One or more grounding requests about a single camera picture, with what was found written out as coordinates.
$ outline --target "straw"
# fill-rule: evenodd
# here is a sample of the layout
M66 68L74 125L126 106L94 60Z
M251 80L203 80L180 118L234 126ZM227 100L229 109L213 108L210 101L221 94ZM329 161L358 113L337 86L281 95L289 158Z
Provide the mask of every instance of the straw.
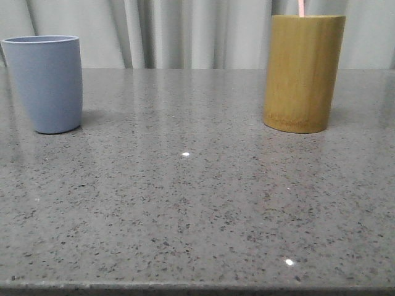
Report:
M299 16L304 17L304 0L299 0Z

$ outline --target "blue cup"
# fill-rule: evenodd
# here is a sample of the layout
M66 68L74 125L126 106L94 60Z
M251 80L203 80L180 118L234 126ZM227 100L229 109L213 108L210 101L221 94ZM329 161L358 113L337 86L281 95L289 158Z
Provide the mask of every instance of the blue cup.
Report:
M81 125L80 40L27 36L1 41L11 78L34 130L57 134Z

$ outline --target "speckled stone surface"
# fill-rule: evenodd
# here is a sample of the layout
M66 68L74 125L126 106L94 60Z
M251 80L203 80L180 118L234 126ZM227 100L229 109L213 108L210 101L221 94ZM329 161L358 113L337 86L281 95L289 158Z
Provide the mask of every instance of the speckled stone surface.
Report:
M263 125L263 71L83 74L82 127L43 135L0 70L3 292L393 295L395 71L340 71L317 134Z

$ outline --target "wooden cup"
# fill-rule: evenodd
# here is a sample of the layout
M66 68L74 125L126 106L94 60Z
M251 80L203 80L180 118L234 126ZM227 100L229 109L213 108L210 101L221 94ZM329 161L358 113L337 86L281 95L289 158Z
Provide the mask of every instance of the wooden cup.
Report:
M345 16L274 15L264 123L290 133L328 126Z

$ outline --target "white curtain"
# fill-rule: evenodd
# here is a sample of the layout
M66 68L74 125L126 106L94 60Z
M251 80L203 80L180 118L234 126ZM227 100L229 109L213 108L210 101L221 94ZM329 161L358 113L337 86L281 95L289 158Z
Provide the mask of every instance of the white curtain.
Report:
M347 15L340 68L394 68L395 0L306 6ZM0 38L77 35L90 68L265 68L270 16L296 13L297 0L0 0Z

